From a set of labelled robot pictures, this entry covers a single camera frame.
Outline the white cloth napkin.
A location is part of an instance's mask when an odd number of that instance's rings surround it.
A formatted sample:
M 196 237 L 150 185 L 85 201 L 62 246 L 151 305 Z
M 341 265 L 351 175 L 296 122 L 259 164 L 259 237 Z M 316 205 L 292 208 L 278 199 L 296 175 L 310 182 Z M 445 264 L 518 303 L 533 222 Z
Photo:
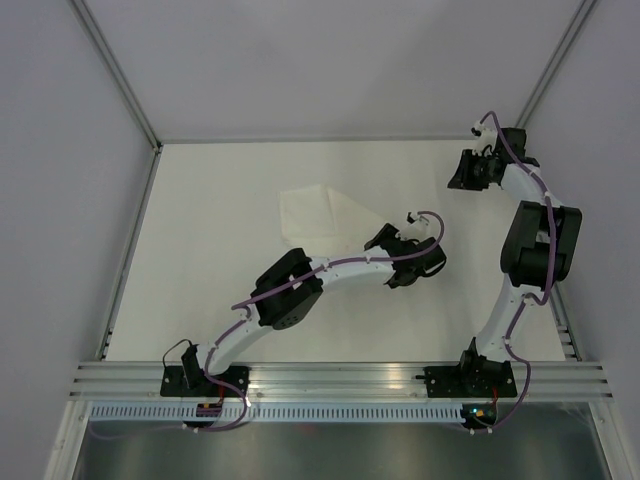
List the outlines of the white cloth napkin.
M 387 223 L 347 195 L 323 184 L 278 195 L 281 236 L 310 256 L 358 254 Z

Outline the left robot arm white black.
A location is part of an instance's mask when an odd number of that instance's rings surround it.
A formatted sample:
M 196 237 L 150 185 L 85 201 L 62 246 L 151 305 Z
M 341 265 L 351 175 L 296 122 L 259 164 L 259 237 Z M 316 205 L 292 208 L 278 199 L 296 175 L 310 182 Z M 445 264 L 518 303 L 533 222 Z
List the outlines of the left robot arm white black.
M 301 247 L 283 255 L 255 282 L 250 297 L 231 307 L 239 319 L 218 338 L 191 343 L 181 356 L 180 386 L 187 396 L 208 396 L 229 383 L 222 375 L 237 356 L 269 333 L 298 325 L 321 295 L 352 286 L 408 287 L 439 273 L 447 262 L 444 229 L 423 240 L 386 224 L 355 256 L 312 257 Z

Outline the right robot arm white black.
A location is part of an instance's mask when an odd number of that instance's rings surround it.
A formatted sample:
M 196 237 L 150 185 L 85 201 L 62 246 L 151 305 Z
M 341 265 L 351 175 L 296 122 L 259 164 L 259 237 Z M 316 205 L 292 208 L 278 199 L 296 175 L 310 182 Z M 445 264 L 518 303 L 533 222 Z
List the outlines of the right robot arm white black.
M 461 154 L 449 188 L 500 187 L 518 206 L 500 254 L 503 284 L 485 326 L 463 351 L 454 380 L 465 397 L 516 394 L 513 340 L 533 306 L 545 305 L 570 271 L 582 213 L 551 193 L 538 161 L 526 154 L 526 132 L 476 123 L 473 148 Z

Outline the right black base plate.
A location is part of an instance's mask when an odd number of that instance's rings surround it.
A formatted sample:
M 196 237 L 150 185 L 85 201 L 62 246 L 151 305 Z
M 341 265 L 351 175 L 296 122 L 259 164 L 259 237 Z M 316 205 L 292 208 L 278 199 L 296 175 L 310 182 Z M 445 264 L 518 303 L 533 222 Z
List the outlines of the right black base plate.
M 500 365 L 496 372 L 479 367 L 472 367 L 467 373 L 459 366 L 425 367 L 415 379 L 426 386 L 427 396 L 431 399 L 515 398 L 518 395 L 509 363 Z

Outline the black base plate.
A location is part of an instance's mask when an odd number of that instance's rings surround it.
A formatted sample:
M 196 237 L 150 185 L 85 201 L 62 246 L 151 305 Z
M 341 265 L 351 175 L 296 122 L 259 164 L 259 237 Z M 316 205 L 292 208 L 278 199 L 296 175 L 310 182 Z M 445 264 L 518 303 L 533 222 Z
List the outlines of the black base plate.
M 496 372 L 479 367 L 472 367 L 467 373 L 459 366 L 425 367 L 415 379 L 426 386 L 427 396 L 431 399 L 515 398 L 518 395 L 509 363 L 500 365 Z
M 231 366 L 223 374 L 209 380 L 202 370 L 187 374 L 182 366 L 164 369 L 160 396 L 165 398 L 239 398 L 246 394 L 249 368 Z

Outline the right side aluminium rail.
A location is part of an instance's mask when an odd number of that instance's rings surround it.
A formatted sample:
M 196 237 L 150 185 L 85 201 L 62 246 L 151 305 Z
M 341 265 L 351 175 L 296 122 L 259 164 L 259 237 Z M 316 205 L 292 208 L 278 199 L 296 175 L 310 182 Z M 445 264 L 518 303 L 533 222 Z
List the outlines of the right side aluminium rail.
M 542 180 L 539 167 L 530 164 L 514 163 L 506 167 L 506 171 L 501 182 L 501 188 L 517 201 L 530 201 L 543 206 L 543 218 L 547 217 L 546 209 L 550 207 L 563 207 Z M 555 277 L 553 283 L 548 286 L 547 278 L 544 278 L 540 299 L 546 299 L 546 304 L 553 314 L 558 335 L 561 341 L 565 359 L 571 362 L 582 360 L 575 335 L 569 325 L 566 302 L 562 297 L 559 276 Z

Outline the aluminium rail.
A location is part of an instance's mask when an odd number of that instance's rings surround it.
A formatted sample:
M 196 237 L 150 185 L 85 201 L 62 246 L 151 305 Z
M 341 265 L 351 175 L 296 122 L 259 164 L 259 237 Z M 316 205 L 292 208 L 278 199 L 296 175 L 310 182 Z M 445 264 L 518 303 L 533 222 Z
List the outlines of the aluminium rail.
M 530 164 L 514 163 L 506 167 L 506 171 L 501 182 L 501 188 L 517 201 L 530 201 L 543 206 L 543 218 L 547 217 L 546 209 L 550 207 L 563 207 L 542 180 L 539 167 Z M 553 314 L 558 335 L 561 341 L 565 359 L 571 362 L 582 360 L 575 335 L 569 325 L 566 302 L 562 297 L 559 276 L 555 277 L 553 283 L 548 286 L 547 278 L 544 278 L 540 299 L 546 299 L 546 304 Z
M 425 370 L 434 363 L 269 363 L 249 364 L 249 397 L 263 402 L 365 401 L 412 403 L 441 388 Z M 528 388 L 533 402 L 607 402 L 613 392 L 596 362 L 534 362 L 531 373 L 512 366 L 509 383 Z M 82 362 L 68 387 L 71 400 L 159 400 L 164 382 L 160 362 Z
M 124 251 L 122 253 L 121 260 L 116 272 L 116 277 L 114 280 L 112 291 L 110 293 L 109 302 L 105 310 L 99 343 L 97 344 L 95 353 L 93 355 L 94 360 L 102 361 L 107 356 L 110 338 L 112 336 L 114 325 L 117 320 L 122 295 L 126 287 L 132 259 L 135 255 L 138 237 L 140 235 L 140 231 L 144 221 L 147 204 L 153 188 L 163 148 L 164 145 L 162 143 L 159 143 L 153 148 L 153 156 L 151 157 L 151 162 L 144 177 L 142 190 L 136 199 L 132 223 L 127 234 Z

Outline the right aluminium frame post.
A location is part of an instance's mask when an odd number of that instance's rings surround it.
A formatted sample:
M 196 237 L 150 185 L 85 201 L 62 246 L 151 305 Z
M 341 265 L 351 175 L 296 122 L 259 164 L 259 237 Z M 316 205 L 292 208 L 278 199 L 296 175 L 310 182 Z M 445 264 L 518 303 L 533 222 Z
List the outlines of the right aluminium frame post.
M 527 97 L 517 120 L 516 128 L 527 129 L 539 109 L 543 99 L 549 92 L 554 80 L 558 76 L 561 68 L 568 59 L 571 50 L 578 41 L 580 35 L 585 30 L 591 16 L 599 6 L 599 0 L 581 0 L 549 59 L 547 60 L 541 74 L 539 75 L 533 90 Z

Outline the aluminium frame post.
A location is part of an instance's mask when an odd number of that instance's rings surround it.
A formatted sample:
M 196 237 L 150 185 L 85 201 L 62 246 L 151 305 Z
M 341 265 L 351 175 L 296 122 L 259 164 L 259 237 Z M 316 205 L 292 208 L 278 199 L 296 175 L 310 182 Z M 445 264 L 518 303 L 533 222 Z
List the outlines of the aluminium frame post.
M 580 35 L 585 30 L 591 16 L 599 6 L 599 0 L 581 0 L 549 59 L 547 60 L 541 74 L 539 75 L 533 90 L 527 97 L 517 120 L 516 128 L 527 129 L 539 109 L 543 99 L 549 92 L 554 80 L 558 76 L 561 68 L 568 59 L 571 50 L 578 41 Z
M 155 133 L 89 4 L 84 0 L 69 0 L 68 5 L 106 69 L 136 127 L 140 130 L 151 149 L 154 152 L 159 152 L 162 142 Z

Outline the left side aluminium rail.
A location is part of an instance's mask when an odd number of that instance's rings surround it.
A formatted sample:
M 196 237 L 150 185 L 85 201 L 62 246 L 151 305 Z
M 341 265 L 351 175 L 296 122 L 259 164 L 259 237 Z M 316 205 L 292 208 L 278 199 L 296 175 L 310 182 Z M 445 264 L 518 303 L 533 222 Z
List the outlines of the left side aluminium rail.
M 163 148 L 164 145 L 162 143 L 159 143 L 153 148 L 153 156 L 151 157 L 151 162 L 144 177 L 142 190 L 136 199 L 132 223 L 127 234 L 124 251 L 122 253 L 121 260 L 116 272 L 116 277 L 114 280 L 112 291 L 110 293 L 109 302 L 105 310 L 99 343 L 97 344 L 95 353 L 93 355 L 94 360 L 102 361 L 107 356 L 110 338 L 112 336 L 114 325 L 117 320 L 122 295 L 126 287 L 132 259 L 135 255 L 138 237 L 140 235 L 140 231 L 144 221 L 147 204 L 153 188 Z

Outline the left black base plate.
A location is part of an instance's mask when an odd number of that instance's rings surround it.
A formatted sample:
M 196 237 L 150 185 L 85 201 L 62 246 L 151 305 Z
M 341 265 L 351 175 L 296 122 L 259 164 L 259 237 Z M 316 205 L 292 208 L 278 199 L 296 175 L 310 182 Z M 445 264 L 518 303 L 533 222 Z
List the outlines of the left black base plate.
M 223 374 L 209 380 L 202 370 L 187 374 L 182 366 L 164 369 L 160 396 L 165 398 L 239 398 L 246 394 L 249 368 L 231 366 Z

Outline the left aluminium frame post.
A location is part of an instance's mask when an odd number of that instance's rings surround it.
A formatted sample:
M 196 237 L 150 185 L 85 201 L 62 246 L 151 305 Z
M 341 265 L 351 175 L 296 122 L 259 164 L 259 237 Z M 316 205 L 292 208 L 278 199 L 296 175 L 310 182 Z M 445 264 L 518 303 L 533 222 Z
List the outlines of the left aluminium frame post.
M 106 69 L 136 127 L 140 130 L 151 149 L 154 152 L 159 152 L 162 142 L 155 133 L 89 4 L 84 0 L 69 0 L 68 5 Z

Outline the aluminium front rail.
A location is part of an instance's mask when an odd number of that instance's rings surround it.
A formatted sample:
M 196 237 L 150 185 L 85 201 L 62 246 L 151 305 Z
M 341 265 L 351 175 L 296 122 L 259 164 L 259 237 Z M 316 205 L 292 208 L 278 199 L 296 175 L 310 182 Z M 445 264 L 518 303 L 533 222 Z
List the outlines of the aluminium front rail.
M 263 402 L 365 401 L 412 403 L 441 388 L 425 370 L 434 363 L 269 363 L 249 364 L 249 397 Z M 607 402 L 613 392 L 596 362 L 534 362 L 531 373 L 512 366 L 509 383 L 528 388 L 533 402 Z M 82 362 L 68 387 L 71 400 L 159 400 L 164 382 L 160 362 Z

